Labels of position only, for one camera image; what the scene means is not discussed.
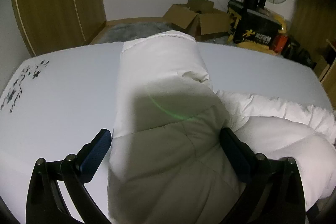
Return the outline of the white bed sheet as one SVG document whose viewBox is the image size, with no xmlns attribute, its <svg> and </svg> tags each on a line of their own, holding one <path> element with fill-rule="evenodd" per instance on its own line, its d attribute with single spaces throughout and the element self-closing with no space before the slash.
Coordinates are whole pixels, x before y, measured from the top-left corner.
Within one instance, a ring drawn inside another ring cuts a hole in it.
<svg viewBox="0 0 336 224">
<path fill-rule="evenodd" d="M 1 197 L 25 222 L 38 158 L 62 160 L 112 129 L 122 43 L 72 48 L 28 59 L 1 96 Z M 331 109 L 315 73 L 301 64 L 233 46 L 199 43 L 214 90 L 280 97 Z"/>
</svg>

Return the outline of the black yellow delivery box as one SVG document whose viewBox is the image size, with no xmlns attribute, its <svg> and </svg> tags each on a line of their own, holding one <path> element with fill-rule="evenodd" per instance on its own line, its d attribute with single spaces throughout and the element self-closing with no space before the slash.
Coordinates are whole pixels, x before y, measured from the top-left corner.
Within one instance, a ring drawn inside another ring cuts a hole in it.
<svg viewBox="0 0 336 224">
<path fill-rule="evenodd" d="M 229 0 L 230 38 L 235 43 L 255 42 L 270 47 L 282 30 L 282 25 L 271 16 L 244 7 L 242 2 Z"/>
</svg>

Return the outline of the open brown cardboard box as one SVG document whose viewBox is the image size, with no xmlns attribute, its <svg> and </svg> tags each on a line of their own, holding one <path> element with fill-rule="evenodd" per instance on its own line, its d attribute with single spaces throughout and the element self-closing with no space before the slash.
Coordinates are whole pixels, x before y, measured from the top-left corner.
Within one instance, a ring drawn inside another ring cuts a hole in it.
<svg viewBox="0 0 336 224">
<path fill-rule="evenodd" d="M 220 38 L 230 31 L 228 14 L 214 8 L 214 2 L 208 0 L 188 0 L 186 4 L 173 4 L 163 19 L 176 30 L 199 42 Z"/>
</svg>

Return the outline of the grey fluffy rug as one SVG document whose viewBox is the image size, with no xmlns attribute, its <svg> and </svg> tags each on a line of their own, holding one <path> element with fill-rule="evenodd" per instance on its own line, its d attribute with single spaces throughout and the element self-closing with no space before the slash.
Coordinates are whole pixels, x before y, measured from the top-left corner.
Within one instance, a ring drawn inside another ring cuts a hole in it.
<svg viewBox="0 0 336 224">
<path fill-rule="evenodd" d="M 104 39 L 107 42 L 126 42 L 171 30 L 172 26 L 166 22 L 122 23 L 112 27 Z"/>
</svg>

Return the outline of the wooden side shelf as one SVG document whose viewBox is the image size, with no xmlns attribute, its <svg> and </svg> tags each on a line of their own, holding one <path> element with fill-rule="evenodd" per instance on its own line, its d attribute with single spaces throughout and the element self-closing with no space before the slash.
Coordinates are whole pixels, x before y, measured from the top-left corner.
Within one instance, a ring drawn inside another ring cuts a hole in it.
<svg viewBox="0 0 336 224">
<path fill-rule="evenodd" d="M 326 47 L 319 48 L 318 53 L 319 60 L 313 71 L 335 110 L 335 42 L 326 39 Z"/>
</svg>

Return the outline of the white puffy down jacket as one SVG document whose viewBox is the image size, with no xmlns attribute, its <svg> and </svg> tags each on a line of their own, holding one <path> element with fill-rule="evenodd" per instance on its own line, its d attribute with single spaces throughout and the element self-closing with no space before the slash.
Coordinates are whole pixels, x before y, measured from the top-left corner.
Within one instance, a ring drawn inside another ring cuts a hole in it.
<svg viewBox="0 0 336 224">
<path fill-rule="evenodd" d="M 297 161 L 305 209 L 335 190 L 331 111 L 213 91 L 195 40 L 181 32 L 125 42 L 109 159 L 110 220 L 219 223 L 245 188 L 219 144 L 224 127 L 254 152 Z"/>
</svg>

